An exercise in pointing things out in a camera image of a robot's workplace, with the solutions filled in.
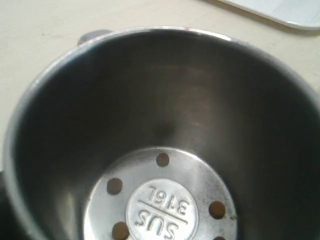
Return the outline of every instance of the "cup handle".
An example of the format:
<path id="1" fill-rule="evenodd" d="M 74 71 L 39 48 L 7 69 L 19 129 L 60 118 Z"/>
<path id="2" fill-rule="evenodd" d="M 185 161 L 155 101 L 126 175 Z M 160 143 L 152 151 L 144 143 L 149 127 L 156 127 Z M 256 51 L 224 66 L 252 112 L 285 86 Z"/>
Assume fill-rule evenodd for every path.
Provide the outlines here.
<path id="1" fill-rule="evenodd" d="M 77 42 L 77 46 L 81 45 L 81 44 L 84 44 L 85 42 L 89 41 L 89 40 L 92 40 L 92 39 L 95 39 L 99 36 L 102 36 L 102 35 L 106 35 L 106 34 L 109 34 L 111 33 L 112 31 L 110 30 L 107 30 L 107 29 L 101 29 L 101 30 L 96 30 L 96 31 L 91 31 L 91 32 L 88 32 L 84 35 L 82 35 L 78 42 Z"/>

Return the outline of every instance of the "metal surface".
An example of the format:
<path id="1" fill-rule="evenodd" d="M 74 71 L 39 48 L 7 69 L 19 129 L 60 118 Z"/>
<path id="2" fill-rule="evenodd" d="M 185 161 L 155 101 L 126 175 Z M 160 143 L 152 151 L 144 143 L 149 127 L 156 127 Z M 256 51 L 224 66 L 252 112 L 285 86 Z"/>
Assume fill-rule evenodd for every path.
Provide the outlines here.
<path id="1" fill-rule="evenodd" d="M 190 28 L 115 32 L 59 58 L 25 93 L 7 131 L 5 184 L 31 238 L 81 240 L 89 197 L 115 161 L 169 146 L 219 174 L 235 204 L 237 239 L 319 240 L 319 113 L 299 76 L 245 43 Z M 191 168 L 184 176 L 201 178 L 193 188 L 174 174 L 156 178 L 193 196 L 196 236 L 204 206 L 192 189 L 205 175 Z M 123 179 L 115 197 L 127 187 Z"/>
<path id="2" fill-rule="evenodd" d="M 166 167 L 156 164 L 161 153 L 170 158 Z M 106 191 L 112 178 L 123 182 L 116 196 Z M 227 213 L 221 220 L 209 214 L 213 201 L 226 205 Z M 163 147 L 121 157 L 94 187 L 85 212 L 84 239 L 111 239 L 116 222 L 128 224 L 133 240 L 201 240 L 217 236 L 235 240 L 237 235 L 234 203 L 219 176 L 196 156 Z"/>

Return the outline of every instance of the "white object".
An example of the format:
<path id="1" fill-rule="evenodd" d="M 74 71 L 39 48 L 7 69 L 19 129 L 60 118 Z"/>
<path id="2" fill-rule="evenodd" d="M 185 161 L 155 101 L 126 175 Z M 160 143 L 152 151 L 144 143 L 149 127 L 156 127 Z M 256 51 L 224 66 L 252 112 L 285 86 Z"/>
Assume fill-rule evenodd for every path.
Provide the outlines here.
<path id="1" fill-rule="evenodd" d="M 320 0 L 220 0 L 286 26 L 320 29 Z"/>

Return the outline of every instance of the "hole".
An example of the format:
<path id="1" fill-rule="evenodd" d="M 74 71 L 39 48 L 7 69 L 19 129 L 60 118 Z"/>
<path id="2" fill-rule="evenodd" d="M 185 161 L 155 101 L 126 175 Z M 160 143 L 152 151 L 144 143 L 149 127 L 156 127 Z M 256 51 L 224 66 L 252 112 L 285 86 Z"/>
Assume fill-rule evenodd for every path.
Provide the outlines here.
<path id="1" fill-rule="evenodd" d="M 226 206 L 220 201 L 214 201 L 209 206 L 209 213 L 214 219 L 222 219 L 226 214 Z"/>
<path id="2" fill-rule="evenodd" d="M 160 153 L 156 157 L 156 164 L 158 164 L 159 167 L 165 167 L 169 164 L 169 156 L 166 153 Z"/>
<path id="3" fill-rule="evenodd" d="M 119 178 L 112 178 L 106 185 L 106 191 L 111 195 L 117 195 L 122 190 L 122 181 Z"/>
<path id="4" fill-rule="evenodd" d="M 113 225 L 112 237 L 114 240 L 126 240 L 129 237 L 129 229 L 125 222 L 120 221 Z"/>

